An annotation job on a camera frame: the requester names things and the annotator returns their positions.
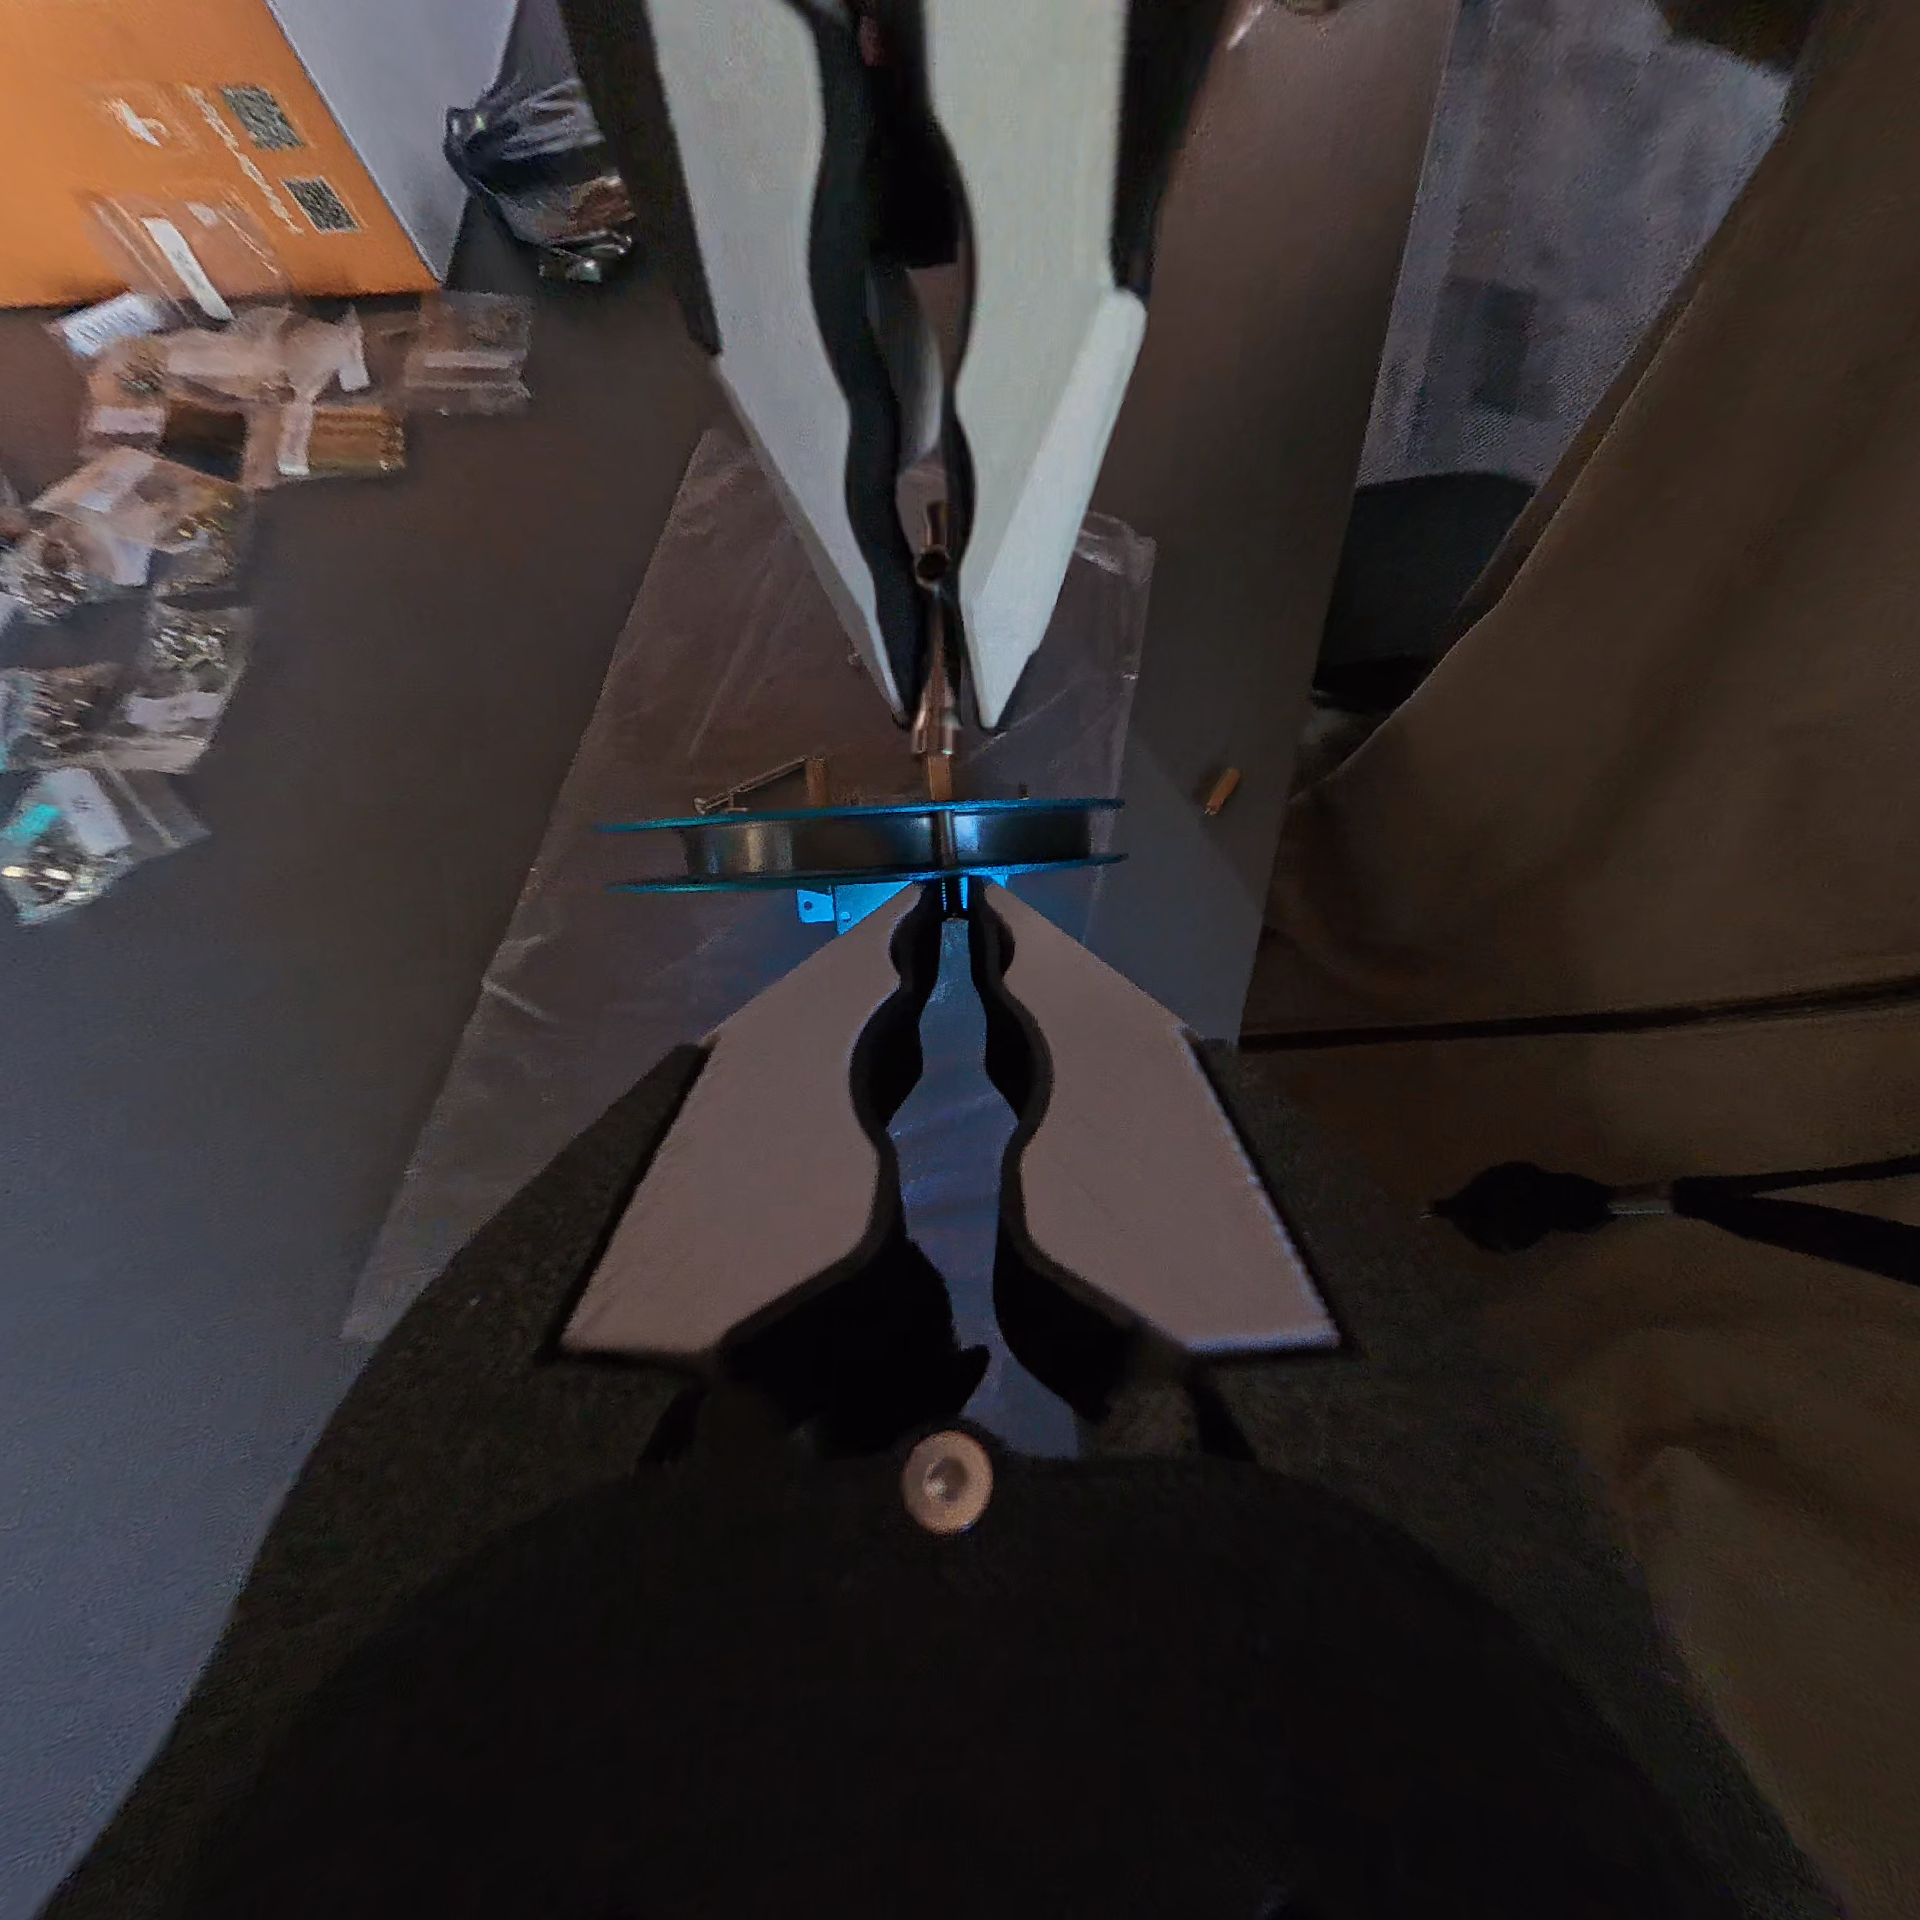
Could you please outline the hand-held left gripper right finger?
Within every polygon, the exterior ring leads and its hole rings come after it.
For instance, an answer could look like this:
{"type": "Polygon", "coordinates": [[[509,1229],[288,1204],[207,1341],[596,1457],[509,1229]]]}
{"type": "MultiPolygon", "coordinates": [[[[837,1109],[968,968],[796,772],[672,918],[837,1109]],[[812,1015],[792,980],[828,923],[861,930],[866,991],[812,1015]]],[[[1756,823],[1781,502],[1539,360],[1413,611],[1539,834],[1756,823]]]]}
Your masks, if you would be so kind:
{"type": "Polygon", "coordinates": [[[1014,1117],[993,1316],[1014,1353],[1330,1353],[1337,1319],[1183,1019],[999,885],[968,910],[1014,1117]]]}

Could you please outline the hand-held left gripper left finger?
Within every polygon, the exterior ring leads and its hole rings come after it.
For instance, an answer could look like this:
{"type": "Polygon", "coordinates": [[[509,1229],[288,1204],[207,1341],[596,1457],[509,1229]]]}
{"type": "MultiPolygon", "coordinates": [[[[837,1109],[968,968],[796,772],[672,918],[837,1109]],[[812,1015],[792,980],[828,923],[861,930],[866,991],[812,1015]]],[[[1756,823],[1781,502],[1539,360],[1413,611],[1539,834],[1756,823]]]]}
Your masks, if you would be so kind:
{"type": "Polygon", "coordinates": [[[901,1222],[935,885],[906,885],[706,1033],[562,1331],[569,1357],[717,1363],[901,1222]]]}

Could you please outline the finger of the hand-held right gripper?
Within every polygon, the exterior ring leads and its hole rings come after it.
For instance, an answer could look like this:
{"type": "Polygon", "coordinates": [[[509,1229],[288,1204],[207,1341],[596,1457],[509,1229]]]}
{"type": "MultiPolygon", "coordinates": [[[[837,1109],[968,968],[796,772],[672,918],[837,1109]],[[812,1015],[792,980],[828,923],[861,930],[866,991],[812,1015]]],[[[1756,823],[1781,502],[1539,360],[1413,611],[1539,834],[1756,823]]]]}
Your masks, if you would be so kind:
{"type": "Polygon", "coordinates": [[[888,712],[926,683],[897,484],[926,328],[875,256],[869,68],[843,2],[649,2],[714,378],[888,712]]]}
{"type": "Polygon", "coordinates": [[[928,102],[968,240],[959,607],[985,730],[1047,636],[1147,328],[1114,272],[1127,15],[928,6],[928,102]]]}

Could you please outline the blue metal turntable disc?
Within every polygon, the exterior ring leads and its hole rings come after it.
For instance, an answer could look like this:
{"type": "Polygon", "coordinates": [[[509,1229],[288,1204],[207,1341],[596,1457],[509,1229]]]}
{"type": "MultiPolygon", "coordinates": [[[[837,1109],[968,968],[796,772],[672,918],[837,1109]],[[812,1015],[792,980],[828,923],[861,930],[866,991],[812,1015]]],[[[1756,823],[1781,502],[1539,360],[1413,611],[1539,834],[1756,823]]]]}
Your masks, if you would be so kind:
{"type": "Polygon", "coordinates": [[[973,896],[973,885],[1122,863],[1114,846],[1122,810],[1119,795],[830,805],[596,823],[594,834],[672,852],[669,867],[609,882],[631,896],[893,896],[944,872],[966,875],[973,896]]]}

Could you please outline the black crumpled bag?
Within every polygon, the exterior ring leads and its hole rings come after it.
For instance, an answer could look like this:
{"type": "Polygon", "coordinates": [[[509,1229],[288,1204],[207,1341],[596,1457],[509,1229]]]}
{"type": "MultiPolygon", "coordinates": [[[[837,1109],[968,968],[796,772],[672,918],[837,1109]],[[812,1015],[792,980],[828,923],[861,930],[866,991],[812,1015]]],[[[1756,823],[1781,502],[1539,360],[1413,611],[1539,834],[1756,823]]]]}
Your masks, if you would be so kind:
{"type": "Polygon", "coordinates": [[[601,288],[631,259],[631,196],[576,78],[511,78],[449,109],[444,161],[542,280],[601,288]]]}

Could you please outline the white paper sheet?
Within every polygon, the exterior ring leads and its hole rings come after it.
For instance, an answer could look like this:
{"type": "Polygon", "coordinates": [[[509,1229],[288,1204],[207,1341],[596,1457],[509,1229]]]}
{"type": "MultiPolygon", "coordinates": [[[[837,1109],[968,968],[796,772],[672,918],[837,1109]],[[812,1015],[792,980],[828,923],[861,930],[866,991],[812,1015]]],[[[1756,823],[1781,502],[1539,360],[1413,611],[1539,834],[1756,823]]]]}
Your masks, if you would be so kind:
{"type": "Polygon", "coordinates": [[[444,113],[499,74],[515,2],[270,2],[278,31],[348,135],[387,209],[444,280],[466,187],[444,161],[444,113]]]}

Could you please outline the large clear plastic bag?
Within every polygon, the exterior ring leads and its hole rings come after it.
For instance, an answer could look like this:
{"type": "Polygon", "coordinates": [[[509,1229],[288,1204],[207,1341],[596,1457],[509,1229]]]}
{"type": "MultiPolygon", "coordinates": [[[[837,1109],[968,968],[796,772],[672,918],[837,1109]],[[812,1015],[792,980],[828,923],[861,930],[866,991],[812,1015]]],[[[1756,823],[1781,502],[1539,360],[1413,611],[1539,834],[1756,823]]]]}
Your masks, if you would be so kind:
{"type": "Polygon", "coordinates": [[[738,430],[688,458],[543,841],[348,1305],[377,1342],[471,1234],[676,1044],[828,939],[789,893],[644,899],[672,841],[612,823],[825,758],[839,802],[910,784],[895,730],[738,430]]]}

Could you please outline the orange cardboard box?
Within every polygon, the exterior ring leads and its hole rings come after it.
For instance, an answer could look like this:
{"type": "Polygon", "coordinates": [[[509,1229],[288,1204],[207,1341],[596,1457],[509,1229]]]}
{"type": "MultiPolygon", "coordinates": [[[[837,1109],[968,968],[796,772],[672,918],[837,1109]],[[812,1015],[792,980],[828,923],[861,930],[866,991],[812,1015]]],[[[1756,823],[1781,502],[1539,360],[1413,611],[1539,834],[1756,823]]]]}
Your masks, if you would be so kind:
{"type": "Polygon", "coordinates": [[[268,2],[3,6],[3,307],[442,280],[268,2]]]}

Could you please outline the pile of small parts bags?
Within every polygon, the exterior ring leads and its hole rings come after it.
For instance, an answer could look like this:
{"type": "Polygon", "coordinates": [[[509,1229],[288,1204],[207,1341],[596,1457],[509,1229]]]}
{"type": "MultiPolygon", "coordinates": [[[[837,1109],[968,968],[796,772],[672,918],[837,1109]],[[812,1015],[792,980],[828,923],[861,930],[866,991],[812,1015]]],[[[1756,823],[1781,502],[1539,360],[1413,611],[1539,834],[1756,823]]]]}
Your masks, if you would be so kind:
{"type": "Polygon", "coordinates": [[[184,778],[247,676],[260,506],[387,481],[408,423],[526,403],[532,299],[433,292],[368,314],[289,299],[189,318],[123,295],[60,320],[82,365],[80,462],[3,493],[3,633],[82,628],[3,657],[3,910],[60,923],[203,841],[184,778]]]}

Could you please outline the black drawstring with toggle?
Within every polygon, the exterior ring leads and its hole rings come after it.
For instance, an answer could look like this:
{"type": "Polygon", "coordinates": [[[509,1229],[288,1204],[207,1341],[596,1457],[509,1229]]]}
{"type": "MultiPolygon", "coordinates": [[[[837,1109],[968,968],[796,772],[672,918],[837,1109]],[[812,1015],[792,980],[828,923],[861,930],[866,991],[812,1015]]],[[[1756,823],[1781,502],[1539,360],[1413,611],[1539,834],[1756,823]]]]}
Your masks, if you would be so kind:
{"type": "Polygon", "coordinates": [[[1770,1175],[1685,1175],[1647,1187],[1609,1187],[1535,1162],[1477,1172],[1430,1216],[1488,1255],[1522,1255],[1550,1234],[1594,1234],[1627,1218],[1687,1218],[1788,1255],[1864,1276],[1916,1284],[1916,1226],[1872,1214],[1801,1201],[1801,1187],[1859,1187],[1916,1176],[1915,1154],[1770,1175]]]}

